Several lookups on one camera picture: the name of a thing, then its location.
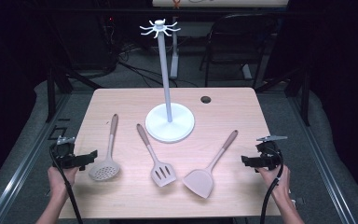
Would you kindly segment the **black chair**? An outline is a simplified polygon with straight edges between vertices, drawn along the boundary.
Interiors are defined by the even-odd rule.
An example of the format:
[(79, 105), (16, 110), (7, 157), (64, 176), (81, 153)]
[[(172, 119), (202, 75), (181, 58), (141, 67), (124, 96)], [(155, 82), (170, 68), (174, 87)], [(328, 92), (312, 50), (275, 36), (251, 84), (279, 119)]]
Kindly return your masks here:
[(209, 84), (211, 65), (255, 64), (251, 77), (255, 87), (268, 38), (277, 30), (278, 20), (268, 14), (229, 14), (218, 19), (207, 35), (200, 70), (205, 66), (204, 85)]

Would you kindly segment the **white table leg post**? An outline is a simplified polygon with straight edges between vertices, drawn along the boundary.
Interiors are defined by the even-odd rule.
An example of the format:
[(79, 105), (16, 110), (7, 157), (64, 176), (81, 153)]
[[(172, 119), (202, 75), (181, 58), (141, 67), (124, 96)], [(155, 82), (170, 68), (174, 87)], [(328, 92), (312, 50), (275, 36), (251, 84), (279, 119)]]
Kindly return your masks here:
[(172, 33), (172, 64), (171, 64), (171, 73), (170, 78), (176, 79), (178, 77), (178, 64), (179, 64), (179, 54), (178, 54), (178, 39), (177, 33)]

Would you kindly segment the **white table foot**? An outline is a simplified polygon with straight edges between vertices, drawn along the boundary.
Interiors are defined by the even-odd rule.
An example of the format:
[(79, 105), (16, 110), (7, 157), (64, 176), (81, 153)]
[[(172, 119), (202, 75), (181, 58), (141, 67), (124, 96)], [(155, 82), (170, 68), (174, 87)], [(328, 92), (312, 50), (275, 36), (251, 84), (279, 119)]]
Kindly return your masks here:
[(248, 64), (245, 64), (243, 67), (242, 67), (242, 73), (243, 73), (243, 76), (244, 76), (244, 79), (245, 80), (252, 80), (253, 77), (252, 77), (252, 74), (251, 74), (251, 71), (250, 71), (250, 67)]

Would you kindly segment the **white utensil rack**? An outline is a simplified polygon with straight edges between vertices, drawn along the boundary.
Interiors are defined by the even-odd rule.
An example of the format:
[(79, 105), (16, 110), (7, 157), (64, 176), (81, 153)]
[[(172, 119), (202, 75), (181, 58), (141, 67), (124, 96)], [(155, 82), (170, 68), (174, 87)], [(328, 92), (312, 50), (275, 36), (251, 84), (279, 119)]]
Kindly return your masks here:
[(142, 35), (153, 34), (158, 41), (158, 55), (163, 81), (164, 103), (152, 108), (145, 118), (147, 132), (163, 143), (176, 143), (187, 138), (195, 127), (195, 117), (184, 105), (173, 103), (170, 94), (165, 37), (179, 31), (176, 22), (166, 25), (165, 20), (150, 21), (148, 27), (141, 26)]

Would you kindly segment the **aluminium floor rail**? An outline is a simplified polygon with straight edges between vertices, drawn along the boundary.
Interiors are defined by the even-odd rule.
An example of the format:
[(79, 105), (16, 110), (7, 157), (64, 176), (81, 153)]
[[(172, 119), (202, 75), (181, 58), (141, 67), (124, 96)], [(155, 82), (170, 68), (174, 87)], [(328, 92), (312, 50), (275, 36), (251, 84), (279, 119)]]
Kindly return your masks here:
[(53, 106), (55, 112), (49, 117), (48, 99), (37, 96), (31, 116), (0, 169), (0, 224), (32, 171), (42, 145), (69, 99), (70, 94), (61, 95)]
[(291, 106), (296, 120), (299, 123), (300, 129), (305, 134), (308, 143), (310, 144), (310, 154), (316, 164), (319, 174), (324, 182), (329, 197), (336, 208), (337, 214), (342, 224), (357, 224), (351, 209), (349, 208), (347, 201), (345, 200), (341, 188), (337, 184), (336, 179), (324, 157), (324, 154), (317, 143), (317, 140), (310, 128), (307, 126), (300, 115), (300, 106), (297, 104), (296, 99), (293, 97), (287, 98), (289, 105)]

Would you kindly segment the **person's left hand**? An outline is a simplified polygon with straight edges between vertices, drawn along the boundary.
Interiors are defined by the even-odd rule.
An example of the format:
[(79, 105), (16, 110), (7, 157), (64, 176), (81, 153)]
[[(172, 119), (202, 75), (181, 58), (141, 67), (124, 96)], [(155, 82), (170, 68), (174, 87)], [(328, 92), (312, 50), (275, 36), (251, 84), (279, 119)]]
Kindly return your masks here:
[(70, 186), (75, 183), (75, 177), (78, 168), (64, 169), (63, 175), (56, 167), (48, 168), (48, 180), (50, 185), (50, 198), (65, 202), (68, 198), (65, 181), (68, 181)]

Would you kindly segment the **beige perforated skimmer spoon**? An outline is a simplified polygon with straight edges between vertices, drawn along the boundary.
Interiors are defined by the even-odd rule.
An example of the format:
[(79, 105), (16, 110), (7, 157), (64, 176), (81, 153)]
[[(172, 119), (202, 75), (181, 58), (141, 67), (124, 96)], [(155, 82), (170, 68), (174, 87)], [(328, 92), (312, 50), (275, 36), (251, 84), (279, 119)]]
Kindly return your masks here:
[(108, 149), (105, 159), (94, 165), (89, 171), (89, 177), (94, 181), (104, 181), (114, 177), (120, 170), (120, 165), (112, 159), (114, 140), (118, 125), (118, 114), (111, 119)]

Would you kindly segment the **beige solid spatula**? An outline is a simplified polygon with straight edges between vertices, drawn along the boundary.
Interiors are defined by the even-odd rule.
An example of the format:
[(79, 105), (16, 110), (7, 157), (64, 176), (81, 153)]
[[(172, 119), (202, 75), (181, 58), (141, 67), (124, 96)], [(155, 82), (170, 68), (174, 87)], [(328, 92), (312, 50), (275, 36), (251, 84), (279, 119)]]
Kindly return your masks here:
[(218, 153), (214, 156), (210, 164), (204, 169), (195, 169), (187, 174), (183, 178), (184, 185), (193, 193), (200, 196), (203, 199), (207, 199), (213, 190), (213, 168), (226, 152), (226, 150), (231, 146), (233, 141), (238, 136), (239, 131), (234, 130), (226, 142), (222, 145)]

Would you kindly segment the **dark equipment with red light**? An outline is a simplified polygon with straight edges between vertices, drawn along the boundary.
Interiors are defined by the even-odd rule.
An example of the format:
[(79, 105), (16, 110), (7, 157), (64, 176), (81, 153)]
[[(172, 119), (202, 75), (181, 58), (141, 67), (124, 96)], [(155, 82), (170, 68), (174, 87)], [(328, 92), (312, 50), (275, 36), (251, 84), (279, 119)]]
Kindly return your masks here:
[[(62, 9), (101, 9), (110, 7), (109, 0), (51, 0), (52, 7)], [(113, 26), (101, 14), (64, 12), (53, 16), (59, 36), (76, 70), (102, 70), (117, 66), (110, 36)]]

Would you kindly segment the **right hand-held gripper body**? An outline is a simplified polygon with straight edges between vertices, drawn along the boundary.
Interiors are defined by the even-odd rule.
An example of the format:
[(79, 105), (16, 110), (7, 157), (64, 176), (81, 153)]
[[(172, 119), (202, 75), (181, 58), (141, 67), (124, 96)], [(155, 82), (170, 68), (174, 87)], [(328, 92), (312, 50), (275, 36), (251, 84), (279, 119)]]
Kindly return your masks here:
[(283, 165), (282, 152), (277, 145), (278, 140), (285, 140), (287, 136), (269, 135), (257, 138), (260, 144), (256, 146), (260, 152), (260, 163), (256, 167), (267, 167), (270, 171)]

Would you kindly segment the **beige slotted spatula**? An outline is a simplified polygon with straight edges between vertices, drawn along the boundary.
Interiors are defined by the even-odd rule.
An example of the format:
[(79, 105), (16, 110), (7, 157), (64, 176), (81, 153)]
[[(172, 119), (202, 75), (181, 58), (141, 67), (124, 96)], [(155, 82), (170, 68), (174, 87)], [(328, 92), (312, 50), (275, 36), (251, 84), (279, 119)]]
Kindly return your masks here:
[(153, 168), (151, 170), (151, 178), (161, 188), (169, 185), (176, 180), (176, 173), (173, 167), (169, 163), (162, 162), (158, 159), (157, 155), (154, 152), (154, 149), (149, 142), (144, 127), (141, 124), (137, 124), (136, 129), (154, 163)]

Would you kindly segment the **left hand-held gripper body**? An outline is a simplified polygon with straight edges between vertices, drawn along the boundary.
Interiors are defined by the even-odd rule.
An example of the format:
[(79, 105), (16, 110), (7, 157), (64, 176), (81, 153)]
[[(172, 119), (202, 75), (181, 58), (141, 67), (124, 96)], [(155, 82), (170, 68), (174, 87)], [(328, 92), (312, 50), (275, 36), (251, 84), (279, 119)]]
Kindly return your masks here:
[(74, 137), (59, 136), (57, 141), (50, 146), (50, 157), (54, 167), (70, 169), (89, 164), (86, 156), (75, 155), (75, 140)]

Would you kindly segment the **black metal frame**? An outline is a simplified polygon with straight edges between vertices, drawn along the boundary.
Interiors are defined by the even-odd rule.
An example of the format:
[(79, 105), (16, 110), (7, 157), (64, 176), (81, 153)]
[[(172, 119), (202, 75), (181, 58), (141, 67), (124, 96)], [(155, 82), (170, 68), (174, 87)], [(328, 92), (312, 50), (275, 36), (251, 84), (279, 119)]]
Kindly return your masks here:
[(276, 86), (277, 84), (289, 80), (284, 93), (287, 97), (296, 97), (301, 92), (300, 101), (300, 117), (306, 126), (310, 125), (309, 122), (309, 101), (310, 101), (310, 70), (307, 67), (298, 67), (292, 71), (280, 76), (275, 77), (266, 84), (255, 89), (256, 92), (267, 91), (268, 89)]
[(65, 66), (51, 66), (47, 73), (47, 89), (48, 89), (48, 116), (46, 122), (50, 122), (56, 114), (56, 90), (58, 87), (64, 94), (69, 94), (74, 87), (69, 78), (74, 78), (86, 86), (97, 90), (102, 86), (81, 76), (78, 72)]

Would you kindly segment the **person's right hand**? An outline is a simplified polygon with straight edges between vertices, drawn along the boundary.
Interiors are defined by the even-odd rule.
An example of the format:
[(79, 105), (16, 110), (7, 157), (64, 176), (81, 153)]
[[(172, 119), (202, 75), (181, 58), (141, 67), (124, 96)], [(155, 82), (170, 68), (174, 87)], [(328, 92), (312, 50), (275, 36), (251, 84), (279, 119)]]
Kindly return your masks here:
[(290, 170), (286, 165), (278, 166), (274, 170), (268, 170), (265, 168), (259, 168), (259, 172), (262, 178), (265, 181), (267, 187), (269, 187), (272, 182), (279, 178), (277, 185), (274, 187), (272, 191), (273, 199), (275, 197), (288, 197), (289, 196), (289, 187), (290, 187)]

